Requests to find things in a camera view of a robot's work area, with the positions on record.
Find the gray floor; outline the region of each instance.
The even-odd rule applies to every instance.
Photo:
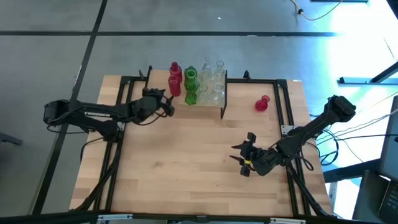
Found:
[[[335,3],[297,1],[315,17]],[[91,30],[100,0],[0,0],[2,30]],[[223,30],[346,32],[380,26],[366,4],[343,3],[315,22],[296,17],[290,1],[109,0],[100,30]],[[0,132],[24,140],[0,144],[0,216],[29,212],[55,137],[42,122],[43,105],[69,98],[88,37],[0,36]],[[95,102],[103,75],[137,75],[224,60],[231,77],[301,79],[310,111],[344,91],[340,76],[372,77],[395,62],[383,35],[343,37],[98,37],[78,99]],[[67,136],[44,212],[68,210],[86,136]]]

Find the red vase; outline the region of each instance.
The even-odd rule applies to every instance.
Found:
[[[169,88],[170,88],[170,93],[173,96],[179,96],[181,95],[181,87],[180,87],[180,80],[178,79],[178,77],[176,77],[175,75],[171,75],[169,77]]]
[[[269,96],[262,96],[261,100],[257,100],[254,107],[258,111],[265,111],[268,108]]]
[[[182,82],[182,69],[177,62],[172,63],[172,66],[170,67],[169,71],[170,71],[170,76],[174,75],[178,78],[180,83]]]

